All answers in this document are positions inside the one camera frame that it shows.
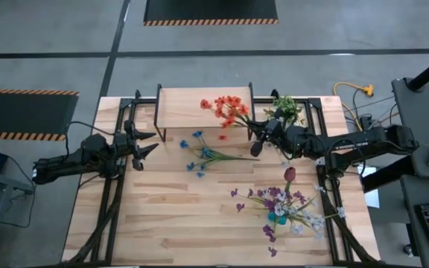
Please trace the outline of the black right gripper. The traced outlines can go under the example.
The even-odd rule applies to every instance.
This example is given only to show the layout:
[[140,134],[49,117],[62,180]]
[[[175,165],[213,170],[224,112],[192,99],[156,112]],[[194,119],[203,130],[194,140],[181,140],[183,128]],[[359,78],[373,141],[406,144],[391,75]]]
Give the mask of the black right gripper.
[[289,139],[287,132],[282,127],[282,123],[277,119],[267,121],[251,121],[250,130],[256,137],[251,146],[250,153],[252,156],[259,156],[264,148],[265,142],[270,142],[281,150],[284,156],[295,156],[296,149],[293,139]]

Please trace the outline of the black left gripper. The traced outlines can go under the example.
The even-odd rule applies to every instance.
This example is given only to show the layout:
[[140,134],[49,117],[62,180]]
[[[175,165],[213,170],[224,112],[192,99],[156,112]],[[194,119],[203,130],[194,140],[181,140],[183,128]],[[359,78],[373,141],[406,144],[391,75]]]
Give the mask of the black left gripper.
[[145,159],[159,145],[151,144],[146,147],[140,147],[138,140],[145,140],[154,137],[156,133],[142,133],[135,128],[133,121],[124,122],[125,133],[119,133],[115,136],[115,145],[119,156],[132,155],[132,166],[135,170],[143,170],[142,159]]

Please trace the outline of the orange artificial flower bunch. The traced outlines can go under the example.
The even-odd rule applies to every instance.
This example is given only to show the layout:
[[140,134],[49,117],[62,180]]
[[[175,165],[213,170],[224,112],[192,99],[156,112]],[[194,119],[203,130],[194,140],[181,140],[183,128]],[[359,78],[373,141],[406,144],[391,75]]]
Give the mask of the orange artificial flower bunch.
[[238,96],[225,95],[213,101],[202,99],[200,108],[211,111],[216,118],[221,119],[222,129],[248,127],[250,121],[250,108]]

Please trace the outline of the red artificial tulip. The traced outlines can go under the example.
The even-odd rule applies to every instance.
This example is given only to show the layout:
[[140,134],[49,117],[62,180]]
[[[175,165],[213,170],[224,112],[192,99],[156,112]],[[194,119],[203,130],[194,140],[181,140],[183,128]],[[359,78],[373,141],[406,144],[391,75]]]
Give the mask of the red artificial tulip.
[[286,181],[285,192],[289,192],[292,182],[296,179],[296,168],[288,167],[285,170],[284,179]]

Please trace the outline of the blue artificial flower bunch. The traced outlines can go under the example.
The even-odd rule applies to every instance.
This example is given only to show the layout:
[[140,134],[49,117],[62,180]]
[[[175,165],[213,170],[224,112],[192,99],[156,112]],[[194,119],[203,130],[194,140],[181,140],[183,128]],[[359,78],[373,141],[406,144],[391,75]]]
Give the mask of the blue artificial flower bunch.
[[233,156],[226,153],[219,152],[214,150],[204,140],[203,131],[198,130],[192,133],[192,136],[196,138],[199,145],[197,147],[191,146],[185,139],[182,139],[179,142],[179,147],[181,149],[189,151],[191,154],[196,156],[198,162],[189,162],[185,169],[188,172],[195,172],[198,178],[202,178],[206,175],[206,171],[210,165],[213,165],[218,162],[227,162],[227,161],[256,161],[254,158],[248,158],[243,156]]

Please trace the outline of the purple artificial flower bunch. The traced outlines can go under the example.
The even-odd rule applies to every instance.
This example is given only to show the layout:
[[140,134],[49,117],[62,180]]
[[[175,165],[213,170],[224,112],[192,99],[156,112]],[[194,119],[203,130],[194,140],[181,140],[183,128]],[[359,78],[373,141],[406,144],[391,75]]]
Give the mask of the purple artificial flower bunch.
[[[258,190],[257,192],[254,192],[254,190],[250,188],[248,190],[247,195],[245,195],[245,196],[240,195],[238,189],[235,188],[234,190],[231,190],[229,192],[229,195],[230,195],[230,197],[242,197],[245,200],[253,201],[253,202],[261,205],[261,207],[260,207],[261,210],[264,210],[267,213],[269,213],[269,208],[270,208],[270,206],[273,205],[273,202],[270,201],[270,199],[272,198],[272,196],[270,195],[270,190],[272,188],[277,188],[277,187],[269,187],[268,189]],[[273,235],[271,233],[271,226],[272,226],[271,222],[264,225],[262,227],[262,232],[264,233],[265,236],[268,237],[268,240],[271,242],[271,246],[268,247],[268,251],[270,253],[270,257],[274,258],[277,256],[277,253],[278,253],[278,250],[275,248],[275,242],[277,241],[277,234]]]

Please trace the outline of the blue glass vase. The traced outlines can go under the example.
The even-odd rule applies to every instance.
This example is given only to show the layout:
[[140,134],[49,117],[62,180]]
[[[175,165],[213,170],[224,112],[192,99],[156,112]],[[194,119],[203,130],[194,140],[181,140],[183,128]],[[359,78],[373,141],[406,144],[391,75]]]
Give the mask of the blue glass vase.
[[281,225],[281,226],[285,225],[287,222],[286,216],[278,216],[274,212],[269,212],[267,214],[267,218],[268,218],[268,220],[272,221],[273,223],[276,223],[276,224]]

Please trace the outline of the white spotted artificial flower bunch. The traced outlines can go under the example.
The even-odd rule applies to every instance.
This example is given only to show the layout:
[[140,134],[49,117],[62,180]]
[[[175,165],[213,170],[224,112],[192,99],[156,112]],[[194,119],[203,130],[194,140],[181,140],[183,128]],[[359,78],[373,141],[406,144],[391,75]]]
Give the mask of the white spotted artificial flower bunch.
[[[310,198],[305,197],[300,191],[292,194],[280,188],[272,188],[270,190],[270,195],[272,196],[270,201],[273,202],[273,205],[270,206],[269,212],[274,212],[278,216],[286,216],[287,222],[285,225],[290,225],[290,232],[293,235],[302,235],[304,228],[307,227],[314,231],[316,239],[320,239],[324,233],[326,220],[332,217],[343,219],[346,216],[346,210],[342,206],[336,207],[334,212],[329,212],[327,216],[311,212],[309,208],[315,206],[315,198],[319,194],[326,193],[323,187],[316,186],[315,189],[317,190],[317,195],[314,198]],[[280,225],[270,222],[272,223],[271,233],[275,235],[276,227]]]

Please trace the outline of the wooden shelf with black legs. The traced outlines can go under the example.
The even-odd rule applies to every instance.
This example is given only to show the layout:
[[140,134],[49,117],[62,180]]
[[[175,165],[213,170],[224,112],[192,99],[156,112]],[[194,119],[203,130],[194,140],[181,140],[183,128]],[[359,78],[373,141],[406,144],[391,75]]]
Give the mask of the wooden shelf with black legs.
[[223,96],[239,97],[249,107],[249,117],[254,118],[252,84],[238,87],[168,88],[158,85],[153,125],[161,140],[166,141],[167,130],[182,128],[217,128],[223,117],[217,118],[210,109],[202,109],[201,102],[216,109],[215,99]]

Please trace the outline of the green plant in white pot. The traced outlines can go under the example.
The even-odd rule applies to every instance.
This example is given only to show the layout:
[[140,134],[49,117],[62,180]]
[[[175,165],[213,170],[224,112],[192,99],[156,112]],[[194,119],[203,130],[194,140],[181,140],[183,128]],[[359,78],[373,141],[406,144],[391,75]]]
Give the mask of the green plant in white pot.
[[282,114],[279,118],[282,121],[282,127],[287,129],[290,126],[302,126],[305,119],[302,117],[302,107],[291,96],[278,97],[273,100],[273,109],[265,109],[265,115],[271,119],[275,117],[276,111],[280,109]]

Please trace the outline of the black hazard-striped floor mat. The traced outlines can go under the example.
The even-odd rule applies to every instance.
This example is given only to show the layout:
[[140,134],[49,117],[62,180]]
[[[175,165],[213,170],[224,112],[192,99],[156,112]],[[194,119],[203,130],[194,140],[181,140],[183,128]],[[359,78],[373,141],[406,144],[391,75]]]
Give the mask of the black hazard-striped floor mat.
[[64,141],[79,92],[0,89],[0,139]]
[[147,0],[143,25],[275,25],[275,0]]

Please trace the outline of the white paper sheet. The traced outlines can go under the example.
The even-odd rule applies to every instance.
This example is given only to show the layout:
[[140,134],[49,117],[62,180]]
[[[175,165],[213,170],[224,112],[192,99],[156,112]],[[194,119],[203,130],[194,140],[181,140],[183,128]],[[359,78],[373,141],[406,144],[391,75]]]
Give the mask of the white paper sheet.
[[[359,166],[357,168],[361,172],[361,177],[364,178],[365,176],[368,176],[374,172],[376,172],[375,167],[366,166],[363,165]],[[379,200],[379,194],[378,190],[372,190],[364,194],[366,205],[370,208],[380,208],[380,200]]]

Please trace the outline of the grey desk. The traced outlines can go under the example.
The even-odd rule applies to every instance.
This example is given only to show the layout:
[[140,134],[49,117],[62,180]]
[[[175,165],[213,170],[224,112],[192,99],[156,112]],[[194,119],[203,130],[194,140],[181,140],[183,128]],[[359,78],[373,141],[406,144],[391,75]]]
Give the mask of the grey desk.
[[417,176],[429,177],[429,83],[421,92],[407,88],[405,79],[392,81],[401,123],[409,127],[419,148],[410,155]]

